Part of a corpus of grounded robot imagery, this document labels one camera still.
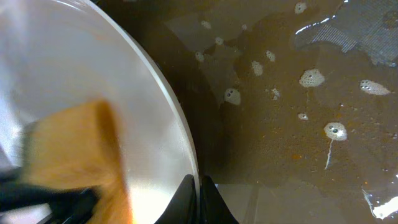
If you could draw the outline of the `green orange sponge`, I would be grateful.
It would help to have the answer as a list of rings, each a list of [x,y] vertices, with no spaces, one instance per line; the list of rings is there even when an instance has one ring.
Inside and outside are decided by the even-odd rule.
[[[91,187],[99,197],[89,223],[132,223],[114,112],[91,101],[40,119],[24,130],[20,181],[54,190]]]

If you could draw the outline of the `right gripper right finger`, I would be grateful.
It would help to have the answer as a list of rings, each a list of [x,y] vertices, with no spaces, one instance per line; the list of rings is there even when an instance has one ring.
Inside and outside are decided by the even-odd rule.
[[[210,176],[203,176],[200,187],[201,224],[238,224]]]

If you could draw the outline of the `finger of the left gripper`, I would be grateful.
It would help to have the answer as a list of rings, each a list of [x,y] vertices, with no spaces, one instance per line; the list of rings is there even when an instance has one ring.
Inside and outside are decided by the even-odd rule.
[[[54,190],[17,181],[19,169],[1,172],[1,220],[7,212],[48,205],[50,213],[40,223],[87,223],[98,196],[91,188]]]

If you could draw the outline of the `brown serving tray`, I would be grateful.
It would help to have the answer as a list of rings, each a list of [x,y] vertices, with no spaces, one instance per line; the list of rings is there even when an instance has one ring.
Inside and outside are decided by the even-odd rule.
[[[396,1],[99,1],[240,223],[397,222]]]

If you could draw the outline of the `pinkish white plate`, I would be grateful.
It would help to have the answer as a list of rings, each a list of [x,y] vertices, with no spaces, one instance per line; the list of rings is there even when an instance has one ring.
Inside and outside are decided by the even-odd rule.
[[[2,1],[1,163],[21,166],[25,125],[96,98],[118,115],[134,223],[155,223],[188,174],[198,219],[195,146],[149,54],[91,1]]]

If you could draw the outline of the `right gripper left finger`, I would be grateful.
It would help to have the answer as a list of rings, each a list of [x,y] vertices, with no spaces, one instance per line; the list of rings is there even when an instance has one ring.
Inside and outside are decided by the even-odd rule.
[[[193,224],[197,219],[197,193],[194,176],[186,175],[167,208],[155,224]]]

